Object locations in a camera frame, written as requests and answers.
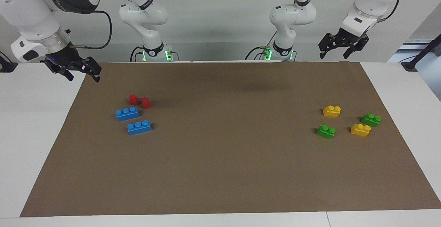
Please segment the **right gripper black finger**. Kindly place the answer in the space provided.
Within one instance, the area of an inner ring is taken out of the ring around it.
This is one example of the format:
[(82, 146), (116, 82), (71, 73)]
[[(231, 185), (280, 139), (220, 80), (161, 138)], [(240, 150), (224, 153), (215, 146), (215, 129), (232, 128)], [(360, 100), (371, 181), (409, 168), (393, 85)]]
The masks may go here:
[(59, 69), (57, 71), (57, 73), (60, 74), (61, 76), (64, 76), (70, 82), (72, 82), (74, 79), (74, 76), (72, 75), (72, 73), (69, 70)]
[(95, 61), (95, 59), (89, 56), (86, 59), (82, 59), (81, 64), (81, 72), (90, 75), (96, 83), (99, 83), (101, 79), (101, 66)]

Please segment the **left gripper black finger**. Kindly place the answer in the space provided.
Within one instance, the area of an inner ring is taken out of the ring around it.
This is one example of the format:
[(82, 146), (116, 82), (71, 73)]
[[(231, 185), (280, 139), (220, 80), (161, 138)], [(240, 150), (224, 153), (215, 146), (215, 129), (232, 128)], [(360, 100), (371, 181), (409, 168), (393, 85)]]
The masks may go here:
[(322, 38), (322, 40), (318, 43), (318, 47), (320, 49), (320, 58), (324, 59), (326, 54), (334, 50), (338, 47), (336, 43), (337, 36), (332, 34), (325, 34), (325, 36)]
[(356, 42), (349, 41), (348, 48), (343, 54), (344, 59), (348, 59), (348, 57), (356, 51), (362, 51), (369, 40), (369, 38), (361, 38)]

